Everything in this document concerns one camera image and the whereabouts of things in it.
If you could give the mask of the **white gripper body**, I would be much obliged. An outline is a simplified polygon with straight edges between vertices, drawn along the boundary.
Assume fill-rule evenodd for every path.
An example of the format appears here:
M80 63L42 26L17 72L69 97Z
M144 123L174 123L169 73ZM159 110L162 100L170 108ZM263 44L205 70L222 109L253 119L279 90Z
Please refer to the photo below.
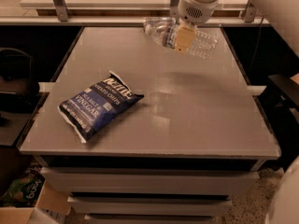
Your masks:
M179 17L193 24L209 20L219 0L179 0Z

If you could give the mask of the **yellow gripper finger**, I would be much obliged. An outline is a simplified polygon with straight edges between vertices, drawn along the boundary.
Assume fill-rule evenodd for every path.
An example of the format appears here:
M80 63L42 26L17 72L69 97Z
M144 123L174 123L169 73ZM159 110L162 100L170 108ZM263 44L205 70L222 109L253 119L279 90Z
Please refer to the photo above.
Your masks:
M181 21L176 28L175 51L186 53L196 35L196 27L186 21Z

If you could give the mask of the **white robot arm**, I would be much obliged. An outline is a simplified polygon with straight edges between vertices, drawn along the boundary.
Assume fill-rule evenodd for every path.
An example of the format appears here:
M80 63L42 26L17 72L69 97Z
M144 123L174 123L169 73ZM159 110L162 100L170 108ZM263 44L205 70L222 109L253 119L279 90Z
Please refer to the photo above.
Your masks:
M299 0L250 0L299 56ZM193 24L206 23L219 0L178 0L178 16Z

